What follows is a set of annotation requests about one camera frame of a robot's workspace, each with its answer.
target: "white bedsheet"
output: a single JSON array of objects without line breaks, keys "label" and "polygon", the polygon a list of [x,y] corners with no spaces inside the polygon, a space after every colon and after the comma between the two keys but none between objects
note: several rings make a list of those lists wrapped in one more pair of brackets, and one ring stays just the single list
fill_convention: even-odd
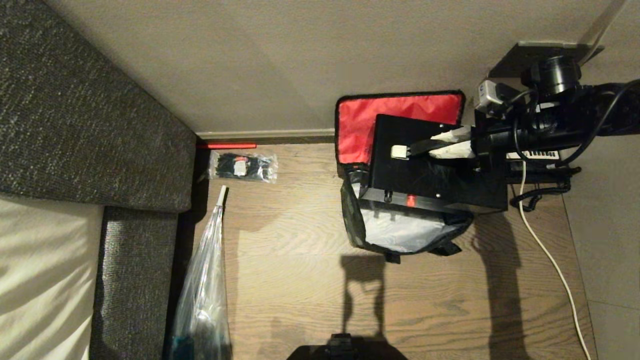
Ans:
[{"label": "white bedsheet", "polygon": [[88,359],[102,206],[0,199],[0,359]]}]

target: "wall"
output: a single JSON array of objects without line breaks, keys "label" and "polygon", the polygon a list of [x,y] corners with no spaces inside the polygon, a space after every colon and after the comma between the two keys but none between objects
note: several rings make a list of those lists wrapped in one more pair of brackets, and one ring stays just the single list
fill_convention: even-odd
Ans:
[{"label": "wall", "polygon": [[[576,42],[609,1],[48,3],[194,131],[243,136],[326,133],[346,94],[472,95],[517,41]],[[585,67],[593,81],[640,72],[639,3],[627,6],[607,50]]]}]

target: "red bag lining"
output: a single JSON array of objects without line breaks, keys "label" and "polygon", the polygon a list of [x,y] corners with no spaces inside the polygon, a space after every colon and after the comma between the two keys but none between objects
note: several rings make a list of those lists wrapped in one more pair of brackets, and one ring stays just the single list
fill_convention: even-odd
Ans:
[{"label": "red bag lining", "polygon": [[459,125],[464,102],[462,91],[342,97],[336,105],[338,162],[370,163],[378,114]]}]

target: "red fabric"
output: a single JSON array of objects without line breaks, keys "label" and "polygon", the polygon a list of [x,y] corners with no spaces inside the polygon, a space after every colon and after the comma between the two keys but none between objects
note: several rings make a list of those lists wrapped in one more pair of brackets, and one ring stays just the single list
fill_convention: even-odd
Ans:
[{"label": "red fabric", "polygon": [[369,163],[378,114],[456,125],[461,94],[348,99],[338,105],[338,160]]}]

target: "clear plastic bag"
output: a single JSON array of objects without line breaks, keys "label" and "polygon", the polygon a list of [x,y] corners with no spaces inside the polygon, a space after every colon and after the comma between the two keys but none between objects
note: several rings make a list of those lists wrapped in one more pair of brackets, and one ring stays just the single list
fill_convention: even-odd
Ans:
[{"label": "clear plastic bag", "polygon": [[214,177],[275,184],[278,179],[278,158],[275,155],[211,151],[209,178]]},{"label": "clear plastic bag", "polygon": [[222,249],[222,186],[218,203],[189,262],[176,309],[171,360],[229,360],[231,340],[227,319]]}]

